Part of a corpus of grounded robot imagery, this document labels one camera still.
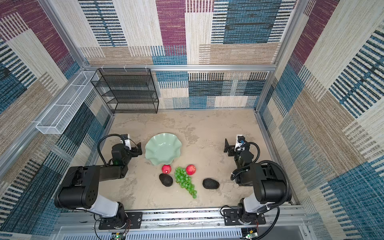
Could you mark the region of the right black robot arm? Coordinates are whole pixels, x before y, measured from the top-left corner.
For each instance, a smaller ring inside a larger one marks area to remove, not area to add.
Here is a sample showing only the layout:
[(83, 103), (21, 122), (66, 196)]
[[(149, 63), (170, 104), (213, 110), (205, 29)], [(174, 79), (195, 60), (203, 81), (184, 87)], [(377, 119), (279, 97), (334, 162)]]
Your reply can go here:
[(233, 157), (236, 164), (230, 179), (240, 187), (253, 188), (250, 196), (240, 200), (237, 216), (230, 214), (229, 217), (235, 222), (240, 225), (264, 224), (262, 218), (266, 212), (291, 200), (287, 173), (273, 161), (260, 161), (261, 150), (258, 144), (248, 142), (243, 135), (238, 135), (234, 145), (225, 140), (224, 153)]

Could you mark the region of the dark fake avocado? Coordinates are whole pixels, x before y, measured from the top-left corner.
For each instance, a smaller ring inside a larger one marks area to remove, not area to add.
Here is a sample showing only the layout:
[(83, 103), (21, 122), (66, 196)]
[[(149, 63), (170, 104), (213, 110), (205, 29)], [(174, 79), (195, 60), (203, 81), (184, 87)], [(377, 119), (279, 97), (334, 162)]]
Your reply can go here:
[(165, 187), (171, 187), (173, 185), (173, 178), (168, 174), (160, 174), (159, 179)]
[(220, 183), (214, 179), (206, 178), (203, 180), (203, 187), (207, 190), (216, 190), (220, 187)]

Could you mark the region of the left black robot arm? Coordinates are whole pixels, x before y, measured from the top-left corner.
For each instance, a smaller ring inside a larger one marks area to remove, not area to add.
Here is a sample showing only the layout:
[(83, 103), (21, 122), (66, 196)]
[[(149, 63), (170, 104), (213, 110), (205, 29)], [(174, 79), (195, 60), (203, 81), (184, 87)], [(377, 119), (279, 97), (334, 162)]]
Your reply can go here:
[[(112, 158), (106, 161), (100, 145), (109, 137), (118, 137), (121, 142), (112, 147)], [(125, 178), (132, 158), (143, 154), (142, 143), (135, 143), (130, 135), (110, 134), (97, 144), (102, 165), (70, 167), (54, 199), (59, 209), (80, 210), (98, 215), (99, 230), (128, 229), (133, 219), (126, 213), (124, 205), (99, 194), (99, 183)]]

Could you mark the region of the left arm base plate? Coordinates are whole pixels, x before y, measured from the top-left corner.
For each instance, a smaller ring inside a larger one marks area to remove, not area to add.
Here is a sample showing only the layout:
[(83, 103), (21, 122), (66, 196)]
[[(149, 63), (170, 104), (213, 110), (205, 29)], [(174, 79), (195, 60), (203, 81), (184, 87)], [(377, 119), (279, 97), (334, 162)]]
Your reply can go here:
[(139, 229), (142, 224), (143, 212), (125, 213), (122, 219), (118, 217), (101, 218), (98, 230), (127, 230)]

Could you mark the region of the red fake apple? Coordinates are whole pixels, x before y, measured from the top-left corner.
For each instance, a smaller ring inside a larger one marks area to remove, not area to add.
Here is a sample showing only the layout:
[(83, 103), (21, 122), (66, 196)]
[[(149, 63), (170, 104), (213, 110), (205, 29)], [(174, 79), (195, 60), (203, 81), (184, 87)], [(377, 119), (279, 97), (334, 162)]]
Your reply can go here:
[(197, 171), (197, 168), (194, 165), (188, 165), (186, 167), (186, 173), (189, 176), (194, 175), (196, 173), (196, 171)]
[(163, 174), (170, 174), (172, 171), (172, 167), (170, 165), (163, 165), (162, 166), (162, 173)]

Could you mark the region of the green fake grape bunch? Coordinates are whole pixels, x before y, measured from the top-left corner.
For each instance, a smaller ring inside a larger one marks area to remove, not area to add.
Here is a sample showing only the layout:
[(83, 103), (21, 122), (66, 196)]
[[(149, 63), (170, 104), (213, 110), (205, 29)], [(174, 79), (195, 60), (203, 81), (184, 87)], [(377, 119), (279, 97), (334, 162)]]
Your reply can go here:
[(197, 191), (195, 189), (195, 185), (192, 183), (192, 178), (187, 174), (187, 170), (185, 168), (176, 168), (175, 179), (176, 182), (180, 185), (180, 187), (187, 190), (188, 193), (193, 197), (193, 199), (197, 198)]

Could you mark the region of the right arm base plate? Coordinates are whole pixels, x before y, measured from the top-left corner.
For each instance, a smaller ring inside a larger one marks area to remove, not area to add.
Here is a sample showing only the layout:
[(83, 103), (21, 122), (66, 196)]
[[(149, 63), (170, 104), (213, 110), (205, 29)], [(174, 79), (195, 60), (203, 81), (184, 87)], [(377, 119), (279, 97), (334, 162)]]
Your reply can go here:
[(224, 208), (221, 210), (221, 214), (224, 216), (225, 226), (250, 226), (250, 225), (265, 225), (266, 219), (262, 215), (256, 215), (251, 217), (250, 220), (242, 220), (239, 218), (238, 211), (230, 208)]

